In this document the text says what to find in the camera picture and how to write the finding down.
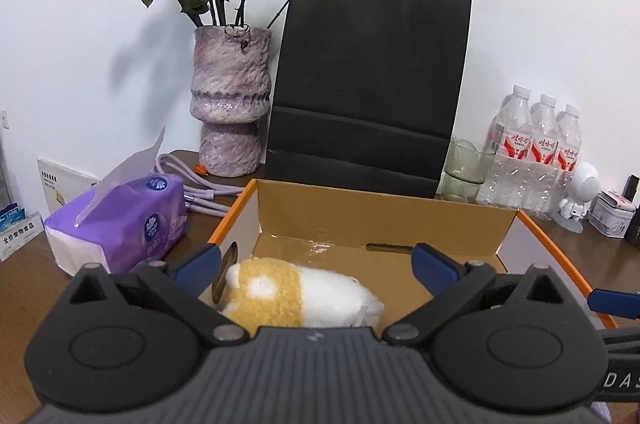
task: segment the bottle cap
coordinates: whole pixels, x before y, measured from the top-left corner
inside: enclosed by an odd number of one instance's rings
[[[566,108],[564,109],[564,112],[566,112],[569,115],[574,115],[575,117],[580,117],[580,109],[578,107],[574,107],[573,105],[570,105],[569,103],[566,104]]]
[[[552,108],[556,108],[556,98],[553,96],[540,94],[540,103],[542,103],[543,105],[549,105]]]
[[[525,99],[529,99],[529,96],[531,95],[531,91],[529,89],[521,87],[520,85],[513,86],[513,93],[516,94],[516,96],[521,96]]]

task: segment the open box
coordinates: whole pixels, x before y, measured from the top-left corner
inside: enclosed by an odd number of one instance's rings
[[[410,255],[381,245],[426,242],[460,263],[482,260],[499,273],[524,273],[548,263],[596,328],[615,327],[589,312],[591,287],[556,245],[523,212],[446,201],[253,179],[222,220],[210,243],[225,266],[251,256],[355,277],[382,303],[377,332],[428,302],[412,274]],[[223,274],[200,297],[213,303]]]

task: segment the brand logo on tissue pack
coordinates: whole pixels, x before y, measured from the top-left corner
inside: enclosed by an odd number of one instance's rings
[[[145,240],[150,242],[158,229],[160,229],[160,217],[154,213],[145,222]]]
[[[152,177],[146,182],[146,187],[155,191],[162,191],[166,188],[167,182],[162,177]]]

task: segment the table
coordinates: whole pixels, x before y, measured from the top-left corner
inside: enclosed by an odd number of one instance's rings
[[[197,154],[173,152],[192,165]],[[244,185],[252,176],[236,179],[211,178],[212,181]],[[218,200],[230,204],[231,197]],[[201,248],[220,219],[200,213],[189,214],[186,235],[166,256],[174,262]],[[592,287],[640,290],[640,251],[625,241],[608,239],[584,222],[581,235],[569,233],[553,221],[539,223],[543,231],[574,263]],[[40,234],[14,255],[0,263],[0,424],[18,424],[38,407],[22,364],[26,346],[40,321],[64,290],[69,277],[57,268],[47,239]],[[631,405],[612,405],[614,422],[631,412]]]

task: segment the white charging cable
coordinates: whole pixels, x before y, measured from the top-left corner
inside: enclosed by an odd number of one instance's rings
[[[216,195],[239,195],[242,188],[237,186],[227,186],[210,182],[200,175],[197,175],[187,164],[170,153],[161,153],[156,157],[156,170],[159,173],[176,173],[182,179],[200,184],[201,188],[184,185],[184,200],[188,210],[224,217],[229,211],[229,207],[224,204],[212,202]]]

